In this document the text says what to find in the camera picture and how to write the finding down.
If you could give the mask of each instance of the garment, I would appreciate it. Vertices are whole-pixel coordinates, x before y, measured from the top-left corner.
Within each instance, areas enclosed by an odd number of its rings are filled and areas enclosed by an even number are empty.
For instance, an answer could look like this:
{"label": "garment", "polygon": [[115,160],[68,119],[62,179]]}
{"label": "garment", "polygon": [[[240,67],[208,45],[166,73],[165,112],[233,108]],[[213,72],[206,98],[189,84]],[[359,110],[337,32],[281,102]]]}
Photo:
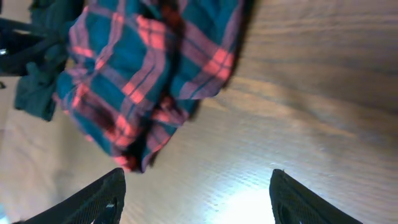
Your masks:
{"label": "garment", "polygon": [[87,138],[144,172],[231,73],[243,0],[96,0],[69,32],[57,98]]}
{"label": "garment", "polygon": [[16,88],[14,107],[17,110],[40,117],[45,121],[51,121],[55,111],[55,101],[52,96],[55,93],[56,80],[60,72],[65,69],[68,59],[66,40],[69,28],[81,13],[84,0],[35,0],[30,7],[32,24],[51,30],[54,34],[48,37],[41,34],[35,28],[29,35],[21,35],[27,41],[15,40],[15,46],[25,43],[28,49],[30,46],[38,46],[39,42],[51,42],[42,53],[37,54],[35,47],[32,47],[27,54],[31,54],[31,60],[26,64],[26,69],[19,73],[21,79]]}

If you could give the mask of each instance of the plaid shirt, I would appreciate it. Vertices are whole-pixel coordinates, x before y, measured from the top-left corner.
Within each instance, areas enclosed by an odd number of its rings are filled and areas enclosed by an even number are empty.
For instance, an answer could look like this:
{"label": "plaid shirt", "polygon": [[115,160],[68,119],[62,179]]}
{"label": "plaid shirt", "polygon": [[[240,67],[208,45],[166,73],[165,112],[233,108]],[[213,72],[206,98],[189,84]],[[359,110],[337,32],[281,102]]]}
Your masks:
{"label": "plaid shirt", "polygon": [[69,31],[56,99],[127,170],[149,159],[231,73],[243,0],[94,0]]}

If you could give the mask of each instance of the wood grain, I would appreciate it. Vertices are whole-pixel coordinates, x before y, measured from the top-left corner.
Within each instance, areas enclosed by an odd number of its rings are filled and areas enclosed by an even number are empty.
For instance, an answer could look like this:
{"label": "wood grain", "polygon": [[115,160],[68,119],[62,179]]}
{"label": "wood grain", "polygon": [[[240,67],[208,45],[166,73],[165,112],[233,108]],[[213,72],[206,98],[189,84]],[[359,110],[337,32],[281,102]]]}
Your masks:
{"label": "wood grain", "polygon": [[[121,223],[272,223],[276,168],[364,223],[398,223],[398,1],[258,0],[250,16],[229,85],[126,176]],[[60,111],[9,115],[0,197],[13,220],[114,167]]]}

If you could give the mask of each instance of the wooden surface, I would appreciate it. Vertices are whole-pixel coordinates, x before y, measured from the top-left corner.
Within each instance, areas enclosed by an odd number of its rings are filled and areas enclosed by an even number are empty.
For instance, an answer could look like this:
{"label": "wooden surface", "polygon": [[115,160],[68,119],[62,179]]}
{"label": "wooden surface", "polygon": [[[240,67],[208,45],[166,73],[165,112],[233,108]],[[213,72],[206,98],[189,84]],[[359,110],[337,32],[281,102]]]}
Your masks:
{"label": "wooden surface", "polygon": [[[397,113],[398,1],[258,0],[229,85],[126,176],[122,223],[272,223],[276,168],[364,223],[398,223]],[[12,111],[7,127],[13,220],[114,167],[59,111],[51,123]]]}

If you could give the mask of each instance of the dark green cloth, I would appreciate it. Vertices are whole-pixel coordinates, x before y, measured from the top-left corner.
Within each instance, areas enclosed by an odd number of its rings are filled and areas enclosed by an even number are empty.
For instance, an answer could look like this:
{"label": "dark green cloth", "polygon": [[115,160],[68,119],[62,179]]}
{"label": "dark green cloth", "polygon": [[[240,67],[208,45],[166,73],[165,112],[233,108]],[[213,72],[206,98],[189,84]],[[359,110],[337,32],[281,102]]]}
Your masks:
{"label": "dark green cloth", "polygon": [[35,0],[30,6],[32,24],[59,32],[60,42],[44,53],[42,63],[26,65],[27,75],[17,84],[15,109],[46,121],[52,120],[55,111],[52,95],[68,58],[65,44],[68,31],[80,15],[83,4],[84,0]]}

